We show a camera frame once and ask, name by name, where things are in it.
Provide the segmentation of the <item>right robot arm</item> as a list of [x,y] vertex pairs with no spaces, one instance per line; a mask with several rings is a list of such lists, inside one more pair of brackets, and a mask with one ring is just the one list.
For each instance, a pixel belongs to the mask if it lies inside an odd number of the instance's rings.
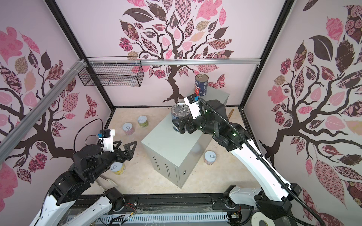
[[255,192],[251,189],[233,187],[226,193],[227,201],[256,207],[271,220],[288,217],[306,226],[306,222],[290,214],[291,202],[295,200],[321,226],[325,225],[320,215],[299,198],[301,187],[281,176],[261,154],[245,129],[240,124],[228,120],[224,104],[218,100],[206,101],[195,94],[186,97],[184,103],[188,106],[190,115],[172,121],[178,131],[181,134],[192,134],[199,130],[211,135],[214,141],[246,166],[261,186]]

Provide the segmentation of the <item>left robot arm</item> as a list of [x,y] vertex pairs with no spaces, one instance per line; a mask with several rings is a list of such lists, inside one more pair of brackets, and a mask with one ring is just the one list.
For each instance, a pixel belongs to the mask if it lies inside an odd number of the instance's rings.
[[[113,152],[102,151],[99,145],[86,145],[74,153],[73,164],[61,174],[48,190],[32,226],[56,226],[67,211],[90,188],[98,177],[108,171],[115,162],[124,163],[133,158],[137,142],[124,145],[121,141],[112,144]],[[124,195],[116,188],[108,189],[100,198],[78,216],[69,225],[87,226],[109,211],[121,211],[124,207]]]

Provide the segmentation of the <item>large blue labelled can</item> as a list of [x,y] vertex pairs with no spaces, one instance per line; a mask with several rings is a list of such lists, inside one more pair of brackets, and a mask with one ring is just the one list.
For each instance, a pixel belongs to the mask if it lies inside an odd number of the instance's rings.
[[187,117],[187,116],[189,116],[190,114],[191,114],[191,113],[190,113],[189,106],[188,106],[187,104],[185,104],[185,103],[175,104],[175,105],[171,108],[172,126],[173,126],[173,129],[174,129],[176,132],[179,132],[179,133],[180,133],[177,125],[175,125],[175,124],[173,123],[173,120]]

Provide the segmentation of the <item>pink labelled can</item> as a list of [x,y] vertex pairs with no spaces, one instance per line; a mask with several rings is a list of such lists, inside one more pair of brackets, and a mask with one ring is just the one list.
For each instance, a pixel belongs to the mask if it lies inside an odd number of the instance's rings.
[[212,165],[215,163],[217,155],[214,151],[206,151],[204,154],[204,163],[207,165]]

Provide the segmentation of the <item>dark tomato can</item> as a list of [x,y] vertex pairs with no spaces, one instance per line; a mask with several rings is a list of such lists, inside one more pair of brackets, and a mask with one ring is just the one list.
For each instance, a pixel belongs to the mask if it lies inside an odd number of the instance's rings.
[[194,91],[198,96],[203,97],[206,95],[208,88],[208,79],[209,77],[206,74],[198,74],[195,76]]

